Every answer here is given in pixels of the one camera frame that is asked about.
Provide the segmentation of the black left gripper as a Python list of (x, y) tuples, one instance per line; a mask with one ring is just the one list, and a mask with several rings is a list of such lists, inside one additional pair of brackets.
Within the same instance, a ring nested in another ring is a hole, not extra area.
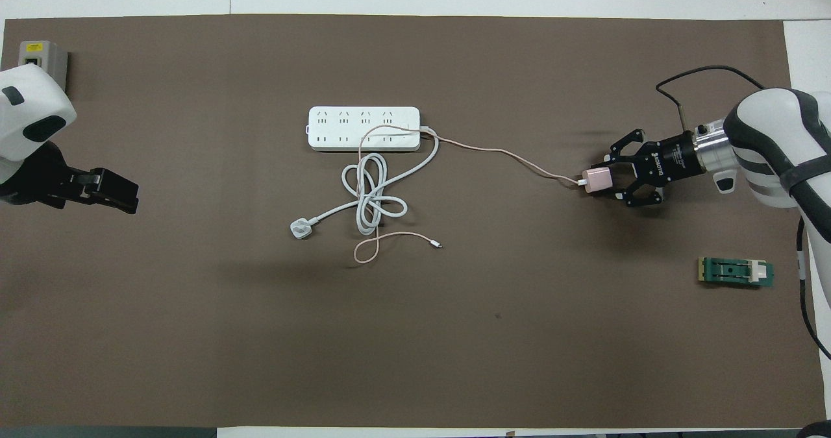
[(47, 141), (23, 161), (17, 172), (2, 183), (1, 199), (12, 205), (41, 202), (53, 208), (64, 208), (66, 201), (92, 205), (95, 202), (136, 214), (139, 184), (105, 168), (90, 171), (91, 183), (78, 184), (75, 178), (89, 172), (71, 168), (58, 146)]

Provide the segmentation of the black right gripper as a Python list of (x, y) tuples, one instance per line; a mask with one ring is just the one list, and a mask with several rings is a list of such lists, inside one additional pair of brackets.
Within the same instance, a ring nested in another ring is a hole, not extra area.
[[(633, 143), (640, 145), (638, 151), (625, 154)], [(644, 130), (635, 128), (610, 146), (609, 165), (640, 165), (640, 176), (612, 173), (614, 197), (631, 208), (661, 204), (665, 184), (704, 174), (692, 132), (646, 142)]]

